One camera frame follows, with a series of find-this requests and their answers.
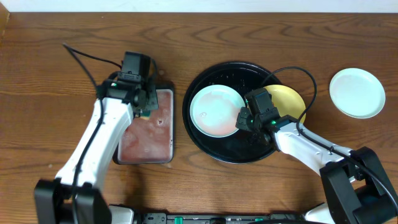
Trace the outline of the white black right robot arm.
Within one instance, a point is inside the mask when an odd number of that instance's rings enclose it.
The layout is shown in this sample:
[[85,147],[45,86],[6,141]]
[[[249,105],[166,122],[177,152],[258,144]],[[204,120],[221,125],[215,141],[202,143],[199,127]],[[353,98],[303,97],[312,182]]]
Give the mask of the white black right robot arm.
[[335,223],[384,223],[397,216],[397,193],[372,149],[333,144],[276,108],[254,114],[243,107],[236,127],[259,133],[316,172]]

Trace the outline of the pale green plate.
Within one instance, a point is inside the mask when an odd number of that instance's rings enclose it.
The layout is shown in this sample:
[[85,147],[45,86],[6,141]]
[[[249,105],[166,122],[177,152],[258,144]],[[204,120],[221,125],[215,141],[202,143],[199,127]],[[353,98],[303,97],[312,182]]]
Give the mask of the pale green plate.
[[337,72],[331,79],[329,92],[333,104],[352,118],[372,118],[382,111],[386,102],[381,82],[360,68]]

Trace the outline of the green yellow scrub sponge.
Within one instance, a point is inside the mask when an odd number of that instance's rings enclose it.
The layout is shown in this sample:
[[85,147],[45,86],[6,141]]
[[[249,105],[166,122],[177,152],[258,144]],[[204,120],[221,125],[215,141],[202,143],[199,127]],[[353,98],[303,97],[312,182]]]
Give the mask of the green yellow scrub sponge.
[[150,115],[151,115],[151,111],[143,111],[140,114],[140,119],[149,120]]

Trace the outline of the light blue plate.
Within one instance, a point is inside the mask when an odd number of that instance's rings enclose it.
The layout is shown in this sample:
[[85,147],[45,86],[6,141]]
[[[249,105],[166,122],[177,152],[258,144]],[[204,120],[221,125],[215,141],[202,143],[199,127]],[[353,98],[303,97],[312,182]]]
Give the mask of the light blue plate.
[[225,138],[238,131],[236,119],[245,106],[236,90],[226,85],[210,85],[201,89],[191,100],[189,118],[204,135]]

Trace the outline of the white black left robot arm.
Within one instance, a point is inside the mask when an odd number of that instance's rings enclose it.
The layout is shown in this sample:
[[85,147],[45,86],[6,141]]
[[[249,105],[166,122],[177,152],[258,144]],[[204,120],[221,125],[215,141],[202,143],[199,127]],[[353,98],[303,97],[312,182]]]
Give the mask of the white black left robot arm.
[[93,114],[73,154],[53,180],[35,186],[39,223],[135,223],[133,209],[109,205],[101,191],[135,115],[159,107],[155,83],[106,79],[96,90]]

